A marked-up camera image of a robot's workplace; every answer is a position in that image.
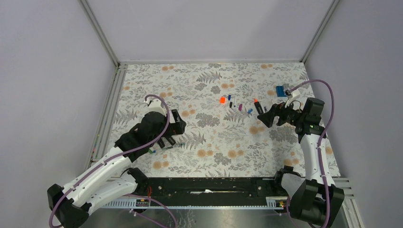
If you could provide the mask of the black highlighter pink cap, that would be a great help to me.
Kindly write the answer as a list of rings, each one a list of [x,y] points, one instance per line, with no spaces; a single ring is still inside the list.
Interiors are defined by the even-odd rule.
[[[166,138],[166,140],[173,146],[176,144],[176,141],[172,137]]]

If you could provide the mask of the black highlighter orange cap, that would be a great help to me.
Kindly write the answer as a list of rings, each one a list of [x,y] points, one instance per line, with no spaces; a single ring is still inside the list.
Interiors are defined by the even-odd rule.
[[[258,115],[264,114],[263,108],[262,108],[260,102],[257,99],[254,99],[254,105],[255,105],[255,108],[256,108],[256,110],[258,112]]]

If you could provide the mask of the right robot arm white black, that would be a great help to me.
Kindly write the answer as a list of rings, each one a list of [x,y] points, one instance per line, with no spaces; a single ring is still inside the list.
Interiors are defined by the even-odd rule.
[[[259,102],[255,102],[255,107],[258,119],[268,128],[273,126],[275,117],[278,117],[278,126],[285,123],[294,126],[304,155],[305,177],[300,177],[291,167],[284,167],[276,173],[273,191],[280,196],[288,194],[286,209],[291,218],[312,227],[329,228],[345,194],[343,189],[336,187],[326,160],[325,127],[320,126],[324,104],[322,100],[310,97],[302,110],[285,102],[272,105],[267,112]]]

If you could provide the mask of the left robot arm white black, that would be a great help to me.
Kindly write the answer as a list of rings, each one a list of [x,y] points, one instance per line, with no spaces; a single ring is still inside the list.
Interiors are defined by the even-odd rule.
[[[59,227],[78,228],[98,208],[123,195],[150,194],[152,189],[146,175],[128,165],[148,153],[155,144],[164,148],[163,138],[171,145],[176,144],[173,136],[183,134],[186,123],[178,110],[173,109],[172,116],[173,123],[165,111],[148,112],[92,167],[64,186],[53,184],[49,187],[50,227],[54,227],[53,218],[56,217]]]

